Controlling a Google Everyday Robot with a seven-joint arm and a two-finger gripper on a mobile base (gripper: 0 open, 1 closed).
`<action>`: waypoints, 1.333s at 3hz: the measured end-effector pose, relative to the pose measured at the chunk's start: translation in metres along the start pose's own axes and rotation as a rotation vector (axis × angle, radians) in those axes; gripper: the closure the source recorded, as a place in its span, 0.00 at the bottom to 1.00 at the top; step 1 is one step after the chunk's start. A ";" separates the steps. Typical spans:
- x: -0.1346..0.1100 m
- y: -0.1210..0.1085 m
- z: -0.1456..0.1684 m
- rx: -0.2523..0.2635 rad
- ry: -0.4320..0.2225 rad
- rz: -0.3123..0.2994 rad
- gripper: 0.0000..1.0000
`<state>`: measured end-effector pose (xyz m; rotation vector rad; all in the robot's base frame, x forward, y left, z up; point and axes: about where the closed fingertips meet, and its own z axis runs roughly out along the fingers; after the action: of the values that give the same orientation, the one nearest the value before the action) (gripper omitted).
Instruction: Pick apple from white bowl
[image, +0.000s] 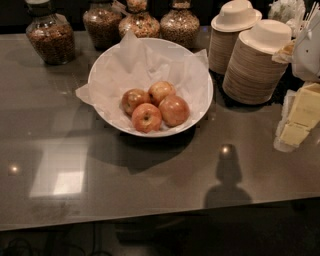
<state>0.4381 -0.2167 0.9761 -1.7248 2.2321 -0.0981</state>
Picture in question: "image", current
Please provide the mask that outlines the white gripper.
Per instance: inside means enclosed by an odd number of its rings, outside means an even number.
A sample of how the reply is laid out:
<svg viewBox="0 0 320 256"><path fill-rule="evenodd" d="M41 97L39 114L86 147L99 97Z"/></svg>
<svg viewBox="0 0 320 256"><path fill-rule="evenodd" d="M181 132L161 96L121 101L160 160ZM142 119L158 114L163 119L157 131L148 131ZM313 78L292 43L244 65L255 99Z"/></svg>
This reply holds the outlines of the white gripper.
<svg viewBox="0 0 320 256"><path fill-rule="evenodd" d="M305 82L297 91L288 90L282 106L274 148L292 152L308 137L320 122L320 12L317 11L291 41L273 54L280 64L292 62L293 75Z"/></svg>

